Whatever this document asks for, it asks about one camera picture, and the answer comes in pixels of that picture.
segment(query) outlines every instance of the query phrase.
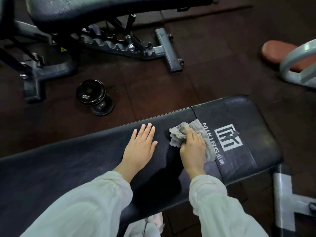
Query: adjustable weight bench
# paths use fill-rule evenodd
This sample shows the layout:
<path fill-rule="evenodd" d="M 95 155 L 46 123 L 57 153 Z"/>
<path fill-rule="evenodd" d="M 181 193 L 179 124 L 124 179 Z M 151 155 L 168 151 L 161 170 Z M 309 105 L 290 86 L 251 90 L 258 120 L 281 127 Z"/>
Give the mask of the adjustable weight bench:
<path fill-rule="evenodd" d="M 143 60 L 165 58 L 170 71 L 182 71 L 184 61 L 178 58 L 164 28 L 156 30 L 158 46 L 145 44 L 131 31 L 135 13 L 210 5 L 214 0 L 26 0 L 27 11 L 35 26 L 14 21 L 14 0 L 0 0 L 0 39 L 10 39 L 26 53 L 23 62 L 0 49 L 0 60 L 19 72 L 24 80 L 24 98 L 33 103 L 45 99 L 43 81 L 70 75 L 78 68 L 82 48 L 104 51 Z M 126 25 L 117 17 L 129 15 Z M 95 23 L 107 21 L 115 31 Z M 124 39 L 119 40 L 116 33 Z M 48 41 L 67 50 L 70 59 L 47 66 L 45 59 L 30 53 L 14 36 Z"/>
<path fill-rule="evenodd" d="M 282 162 L 279 147 L 257 107 L 239 95 L 188 107 L 94 134 L 0 159 L 0 233 L 19 236 L 56 199 L 113 170 L 135 128 L 156 127 L 155 153 L 132 180 L 132 203 L 121 214 L 127 224 L 188 200 L 190 180 L 179 148 L 169 145 L 169 128 L 199 119 L 217 153 L 208 175 L 225 185 Z"/>

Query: white logo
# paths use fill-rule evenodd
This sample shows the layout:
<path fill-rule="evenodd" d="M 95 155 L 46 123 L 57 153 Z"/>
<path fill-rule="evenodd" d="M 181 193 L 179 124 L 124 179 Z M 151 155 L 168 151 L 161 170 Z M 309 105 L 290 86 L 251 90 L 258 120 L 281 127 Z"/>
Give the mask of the white logo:
<path fill-rule="evenodd" d="M 239 132 L 236 131 L 233 124 L 221 127 L 214 131 L 223 148 L 223 151 L 228 151 L 243 145 L 238 136 Z"/>

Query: towel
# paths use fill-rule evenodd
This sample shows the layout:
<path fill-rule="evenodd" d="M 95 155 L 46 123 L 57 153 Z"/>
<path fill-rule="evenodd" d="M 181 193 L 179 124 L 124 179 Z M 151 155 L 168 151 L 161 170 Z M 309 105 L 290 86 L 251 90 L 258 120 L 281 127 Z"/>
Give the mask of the towel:
<path fill-rule="evenodd" d="M 186 141 L 186 134 L 185 134 L 185 127 L 190 127 L 196 133 L 203 137 L 206 144 L 206 151 L 205 151 L 205 163 L 209 161 L 215 160 L 216 153 L 209 140 L 206 130 L 204 129 L 203 125 L 200 123 L 198 119 L 192 121 L 191 123 L 182 122 L 180 125 L 170 128 L 170 136 L 171 141 L 170 145 L 175 147 L 181 147 L 182 142 Z"/>

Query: white long-sleeved shirt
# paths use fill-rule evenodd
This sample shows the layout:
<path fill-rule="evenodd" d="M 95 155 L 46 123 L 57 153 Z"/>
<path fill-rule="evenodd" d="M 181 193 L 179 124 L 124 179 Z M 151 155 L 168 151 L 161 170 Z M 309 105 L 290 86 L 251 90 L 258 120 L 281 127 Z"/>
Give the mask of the white long-sleeved shirt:
<path fill-rule="evenodd" d="M 109 171 L 61 196 L 21 237 L 116 237 L 121 212 L 132 196 L 121 174 Z M 189 200 L 203 237 L 268 236 L 215 177 L 194 178 Z"/>

